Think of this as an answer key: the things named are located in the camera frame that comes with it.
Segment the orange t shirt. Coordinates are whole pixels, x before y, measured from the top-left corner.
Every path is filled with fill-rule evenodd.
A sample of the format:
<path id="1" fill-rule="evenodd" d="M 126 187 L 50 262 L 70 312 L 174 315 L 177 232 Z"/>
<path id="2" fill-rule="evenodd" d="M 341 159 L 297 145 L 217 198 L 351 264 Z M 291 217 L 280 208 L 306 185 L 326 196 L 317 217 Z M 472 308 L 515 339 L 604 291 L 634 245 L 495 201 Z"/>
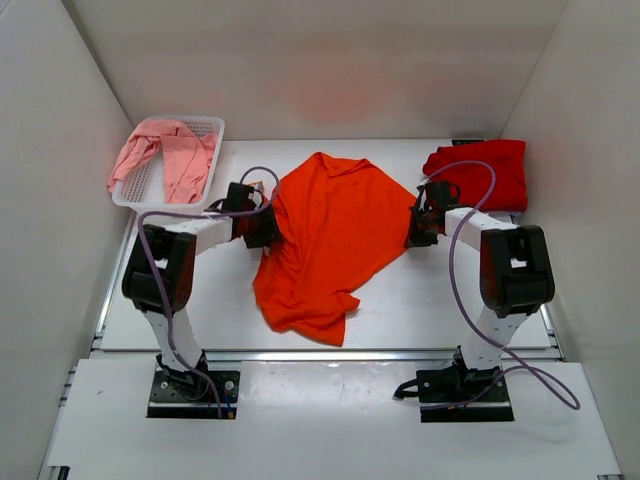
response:
<path id="1" fill-rule="evenodd" d="M 253 281 L 268 326 L 342 346 L 353 293 L 404 253 L 414 202 L 366 159 L 316 152 L 282 178 L 273 207 L 283 239 Z"/>

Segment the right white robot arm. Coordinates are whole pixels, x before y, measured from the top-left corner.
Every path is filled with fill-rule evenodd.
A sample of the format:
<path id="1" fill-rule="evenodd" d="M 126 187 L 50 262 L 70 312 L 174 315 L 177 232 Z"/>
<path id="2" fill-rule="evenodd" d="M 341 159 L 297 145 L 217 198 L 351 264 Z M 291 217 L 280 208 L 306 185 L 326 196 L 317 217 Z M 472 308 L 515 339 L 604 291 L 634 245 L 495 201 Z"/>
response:
<path id="1" fill-rule="evenodd" d="M 472 334 L 457 347 L 452 365 L 438 371 L 432 385 L 471 400 L 503 375 L 502 356 L 519 327 L 555 293 L 546 240 L 537 226 L 519 227 L 459 202 L 460 189 L 426 182 L 410 208 L 408 248 L 428 247 L 450 238 L 449 274 L 454 299 Z M 461 305 L 455 280 L 455 247 L 463 243 L 479 254 L 479 291 L 483 308 L 473 320 Z"/>

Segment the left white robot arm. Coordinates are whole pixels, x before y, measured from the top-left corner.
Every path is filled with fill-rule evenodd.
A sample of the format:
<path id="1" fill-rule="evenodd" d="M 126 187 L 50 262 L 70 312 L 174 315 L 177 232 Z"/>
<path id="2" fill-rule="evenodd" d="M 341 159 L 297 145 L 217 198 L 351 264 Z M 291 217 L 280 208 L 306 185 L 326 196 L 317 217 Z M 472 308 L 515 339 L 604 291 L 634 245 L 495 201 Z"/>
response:
<path id="1" fill-rule="evenodd" d="M 160 348 L 158 366 L 166 382 L 195 399 L 217 391 L 186 310 L 196 257 L 236 239 L 242 239 L 249 249 L 267 248 L 281 234 L 271 200 L 260 183 L 231 183 L 226 197 L 199 215 L 165 215 L 175 222 L 168 226 L 144 222 L 138 228 L 122 293 L 152 328 Z"/>

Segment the red folded t shirt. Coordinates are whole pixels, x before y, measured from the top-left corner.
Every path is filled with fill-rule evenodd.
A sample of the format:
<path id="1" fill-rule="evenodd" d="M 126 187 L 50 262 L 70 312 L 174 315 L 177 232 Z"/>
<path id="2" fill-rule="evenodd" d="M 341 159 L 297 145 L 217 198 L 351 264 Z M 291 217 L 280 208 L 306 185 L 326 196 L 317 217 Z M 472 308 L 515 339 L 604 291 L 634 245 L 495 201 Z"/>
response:
<path id="1" fill-rule="evenodd" d="M 495 185 L 480 210 L 523 213 L 528 208 L 524 171 L 526 148 L 525 141 L 515 139 L 439 147 L 429 155 L 422 171 L 429 179 L 457 185 L 460 202 L 476 206 L 491 185 L 489 165 L 495 173 Z"/>

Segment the pink t shirt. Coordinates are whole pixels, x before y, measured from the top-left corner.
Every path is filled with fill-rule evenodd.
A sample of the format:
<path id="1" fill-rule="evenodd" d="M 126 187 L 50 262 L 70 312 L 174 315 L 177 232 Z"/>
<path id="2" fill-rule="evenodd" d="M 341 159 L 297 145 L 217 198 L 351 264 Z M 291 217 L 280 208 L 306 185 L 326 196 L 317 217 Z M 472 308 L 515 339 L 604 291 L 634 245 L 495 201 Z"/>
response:
<path id="1" fill-rule="evenodd" d="M 196 203 L 203 197 L 220 138 L 218 128 L 199 135 L 181 120 L 147 118 L 135 127 L 121 148 L 107 183 L 108 191 L 114 192 L 117 183 L 160 153 L 165 201 Z"/>

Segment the white plastic basket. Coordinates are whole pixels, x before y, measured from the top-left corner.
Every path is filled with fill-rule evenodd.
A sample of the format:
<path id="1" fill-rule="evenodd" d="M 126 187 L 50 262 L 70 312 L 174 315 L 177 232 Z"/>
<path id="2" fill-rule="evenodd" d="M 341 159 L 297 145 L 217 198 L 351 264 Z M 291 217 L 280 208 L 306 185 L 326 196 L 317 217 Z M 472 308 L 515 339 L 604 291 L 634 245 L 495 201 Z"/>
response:
<path id="1" fill-rule="evenodd" d="M 160 153 L 135 172 L 129 174 L 125 181 L 116 184 L 112 193 L 112 200 L 119 206 L 129 207 L 139 213 L 151 210 L 174 211 L 178 213 L 193 213 L 204 209 L 214 177 L 216 162 L 225 131 L 225 122 L 219 117 L 200 115 L 160 115 L 148 118 L 172 118 L 181 120 L 197 134 L 204 135 L 218 128 L 221 138 L 217 142 L 217 149 L 213 158 L 213 165 L 209 172 L 207 185 L 200 201 L 192 204 L 170 204 L 165 201 L 163 193 L 163 158 Z"/>

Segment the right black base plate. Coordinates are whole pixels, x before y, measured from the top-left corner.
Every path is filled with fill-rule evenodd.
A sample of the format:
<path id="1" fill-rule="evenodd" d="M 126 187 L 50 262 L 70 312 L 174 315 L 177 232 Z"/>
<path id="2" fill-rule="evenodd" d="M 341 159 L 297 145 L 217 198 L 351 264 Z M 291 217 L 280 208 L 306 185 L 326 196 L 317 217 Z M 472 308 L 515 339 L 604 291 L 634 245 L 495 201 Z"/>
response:
<path id="1" fill-rule="evenodd" d="M 441 369 L 421 369 L 400 384 L 393 399 L 418 400 L 422 423 L 500 423 L 515 420 L 500 367 L 469 369 L 457 359 Z"/>

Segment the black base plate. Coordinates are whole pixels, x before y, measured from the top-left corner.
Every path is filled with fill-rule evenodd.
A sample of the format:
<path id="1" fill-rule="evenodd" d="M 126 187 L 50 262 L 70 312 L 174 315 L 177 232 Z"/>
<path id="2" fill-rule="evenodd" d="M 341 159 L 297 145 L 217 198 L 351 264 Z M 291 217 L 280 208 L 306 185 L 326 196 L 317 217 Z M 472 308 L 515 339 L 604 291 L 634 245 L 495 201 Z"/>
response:
<path id="1" fill-rule="evenodd" d="M 149 392 L 148 418 L 234 420 L 237 417 L 241 372 L 214 369 L 208 380 L 190 371 L 158 365 Z"/>
<path id="2" fill-rule="evenodd" d="M 400 384 L 393 399 L 418 400 L 422 423 L 500 423 L 515 420 L 500 367 L 469 369 L 457 359 L 441 369 L 421 369 Z"/>

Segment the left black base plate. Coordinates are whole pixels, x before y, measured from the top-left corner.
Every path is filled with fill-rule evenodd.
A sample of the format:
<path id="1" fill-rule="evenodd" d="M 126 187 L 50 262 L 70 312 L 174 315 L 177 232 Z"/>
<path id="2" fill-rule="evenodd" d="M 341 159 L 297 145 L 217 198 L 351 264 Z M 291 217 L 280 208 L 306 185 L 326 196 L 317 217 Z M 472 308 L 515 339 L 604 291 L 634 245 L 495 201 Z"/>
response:
<path id="1" fill-rule="evenodd" d="M 214 369 L 208 380 L 190 371 L 158 365 L 149 392 L 148 418 L 234 420 L 237 417 L 241 372 Z"/>

